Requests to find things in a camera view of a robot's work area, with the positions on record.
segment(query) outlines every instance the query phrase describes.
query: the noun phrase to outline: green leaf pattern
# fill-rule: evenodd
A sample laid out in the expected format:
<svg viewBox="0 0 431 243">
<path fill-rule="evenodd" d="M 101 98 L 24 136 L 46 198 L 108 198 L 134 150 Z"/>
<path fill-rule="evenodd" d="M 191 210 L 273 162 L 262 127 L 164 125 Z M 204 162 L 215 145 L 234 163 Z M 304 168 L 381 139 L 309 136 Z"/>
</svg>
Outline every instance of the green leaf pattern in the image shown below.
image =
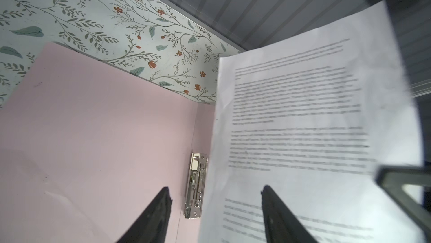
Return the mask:
<svg viewBox="0 0 431 243">
<path fill-rule="evenodd" d="M 237 54 L 159 0 L 3 0 L 0 27 L 0 108 L 46 42 L 202 103 L 216 100 L 218 58 Z"/>
</svg>

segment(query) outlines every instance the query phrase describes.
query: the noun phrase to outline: white paper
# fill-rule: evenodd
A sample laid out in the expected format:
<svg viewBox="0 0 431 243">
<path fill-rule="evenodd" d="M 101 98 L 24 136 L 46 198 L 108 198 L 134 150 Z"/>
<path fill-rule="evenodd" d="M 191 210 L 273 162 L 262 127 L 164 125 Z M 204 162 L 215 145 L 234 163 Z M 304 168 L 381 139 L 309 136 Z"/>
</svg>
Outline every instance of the white paper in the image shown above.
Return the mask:
<svg viewBox="0 0 431 243">
<path fill-rule="evenodd" d="M 319 242 L 422 240 L 374 183 L 380 165 L 422 164 L 401 61 L 383 2 L 221 58 L 199 242 L 265 242 L 266 184 Z"/>
</svg>

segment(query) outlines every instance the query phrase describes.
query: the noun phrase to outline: metal clip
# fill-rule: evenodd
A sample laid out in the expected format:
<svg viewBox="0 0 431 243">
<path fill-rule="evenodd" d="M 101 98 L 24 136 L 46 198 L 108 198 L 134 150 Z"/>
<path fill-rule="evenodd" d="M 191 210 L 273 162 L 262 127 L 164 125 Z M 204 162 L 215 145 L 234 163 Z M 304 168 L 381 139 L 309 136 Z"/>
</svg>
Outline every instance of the metal clip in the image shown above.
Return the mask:
<svg viewBox="0 0 431 243">
<path fill-rule="evenodd" d="M 207 164 L 207 155 L 192 153 L 184 209 L 186 219 L 200 218 L 202 213 L 203 188 L 205 186 L 205 176 L 207 175 Z"/>
</svg>

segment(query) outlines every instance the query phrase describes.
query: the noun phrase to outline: corrugated panel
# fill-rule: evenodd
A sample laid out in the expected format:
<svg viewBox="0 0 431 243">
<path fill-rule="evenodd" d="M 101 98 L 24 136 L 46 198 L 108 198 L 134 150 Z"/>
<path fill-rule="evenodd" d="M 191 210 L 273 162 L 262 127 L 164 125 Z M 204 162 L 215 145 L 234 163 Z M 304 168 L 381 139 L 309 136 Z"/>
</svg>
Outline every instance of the corrugated panel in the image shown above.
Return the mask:
<svg viewBox="0 0 431 243">
<path fill-rule="evenodd" d="M 380 0 L 170 0 L 247 50 L 361 11 Z M 431 78 L 431 0 L 387 0 L 412 83 Z"/>
</svg>

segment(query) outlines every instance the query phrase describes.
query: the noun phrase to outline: pink surface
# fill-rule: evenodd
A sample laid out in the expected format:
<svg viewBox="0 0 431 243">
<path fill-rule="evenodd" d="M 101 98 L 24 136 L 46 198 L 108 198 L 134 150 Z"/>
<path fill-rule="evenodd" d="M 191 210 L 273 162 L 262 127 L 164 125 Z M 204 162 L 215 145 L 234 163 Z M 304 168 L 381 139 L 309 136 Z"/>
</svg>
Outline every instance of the pink surface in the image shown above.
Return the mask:
<svg viewBox="0 0 431 243">
<path fill-rule="evenodd" d="M 203 127 L 195 125 L 197 103 L 50 43 L 0 111 L 1 154 L 22 152 L 111 242 L 168 186 L 166 242 L 175 242 L 194 128 L 203 131 L 193 147 L 209 153 L 214 108 L 199 107 L 208 115 Z M 0 210 L 8 206 L 1 203 Z"/>
</svg>

